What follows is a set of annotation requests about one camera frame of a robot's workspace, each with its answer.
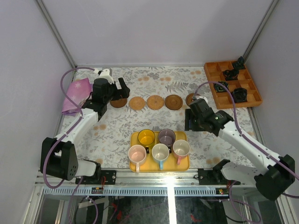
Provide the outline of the dark wooden coaster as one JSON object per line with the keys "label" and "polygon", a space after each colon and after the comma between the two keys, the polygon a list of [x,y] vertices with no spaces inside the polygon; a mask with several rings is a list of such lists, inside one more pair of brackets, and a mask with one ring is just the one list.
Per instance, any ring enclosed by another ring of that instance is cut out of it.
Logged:
{"label": "dark wooden coaster", "polygon": [[121,99],[113,100],[113,101],[111,100],[110,105],[114,108],[122,108],[127,104],[127,101],[128,100],[126,98],[121,98]]}

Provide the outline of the brown wooden coaster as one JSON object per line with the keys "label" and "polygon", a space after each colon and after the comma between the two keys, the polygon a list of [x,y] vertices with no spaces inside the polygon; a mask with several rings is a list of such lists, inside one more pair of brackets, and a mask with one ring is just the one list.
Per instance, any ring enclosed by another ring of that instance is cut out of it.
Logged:
{"label": "brown wooden coaster", "polygon": [[165,99],[165,106],[170,110],[179,110],[183,105],[183,100],[178,95],[169,95]]}
{"label": "brown wooden coaster", "polygon": [[194,97],[193,93],[190,93],[189,95],[187,95],[187,97],[185,98],[185,102],[188,106],[190,106],[190,104],[194,101],[199,99],[201,96],[199,94],[196,94],[196,96]]}

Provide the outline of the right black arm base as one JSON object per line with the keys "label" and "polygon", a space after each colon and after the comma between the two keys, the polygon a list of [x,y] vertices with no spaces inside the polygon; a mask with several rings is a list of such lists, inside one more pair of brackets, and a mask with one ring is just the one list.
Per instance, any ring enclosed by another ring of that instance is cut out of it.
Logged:
{"label": "right black arm base", "polygon": [[199,185],[228,185],[229,180],[224,177],[221,169],[230,160],[223,159],[211,169],[198,169]]}

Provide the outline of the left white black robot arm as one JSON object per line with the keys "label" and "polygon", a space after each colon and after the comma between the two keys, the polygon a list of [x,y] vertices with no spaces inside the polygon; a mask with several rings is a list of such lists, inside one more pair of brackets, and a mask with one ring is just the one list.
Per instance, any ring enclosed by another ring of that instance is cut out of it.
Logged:
{"label": "left white black robot arm", "polygon": [[82,112],[70,124],[68,130],[55,138],[45,138],[42,143],[40,171],[43,176],[53,176],[62,180],[72,180],[84,176],[92,183],[102,180],[100,164],[77,157],[76,145],[84,135],[104,116],[111,101],[129,97],[130,89],[121,77],[121,88],[107,79],[97,78],[93,83],[91,98],[82,105]]}

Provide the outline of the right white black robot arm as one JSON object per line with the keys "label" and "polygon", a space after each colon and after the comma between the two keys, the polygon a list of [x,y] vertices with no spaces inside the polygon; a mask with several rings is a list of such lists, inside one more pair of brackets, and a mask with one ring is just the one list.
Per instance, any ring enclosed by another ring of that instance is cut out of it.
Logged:
{"label": "right white black robot arm", "polygon": [[295,160],[290,155],[280,156],[243,131],[228,113],[214,112],[199,98],[189,104],[185,113],[185,130],[210,132],[238,149],[254,165],[253,168],[227,162],[213,172],[218,184],[234,180],[255,185],[261,195],[275,201],[295,181]]}

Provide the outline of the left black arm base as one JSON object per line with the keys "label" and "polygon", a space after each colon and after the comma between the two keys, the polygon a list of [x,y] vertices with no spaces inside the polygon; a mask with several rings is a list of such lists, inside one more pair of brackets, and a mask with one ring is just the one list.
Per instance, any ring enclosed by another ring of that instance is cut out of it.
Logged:
{"label": "left black arm base", "polygon": [[96,161],[80,160],[75,183],[78,184],[82,176],[81,184],[101,186],[115,185],[116,173],[116,170],[103,170],[101,164]]}

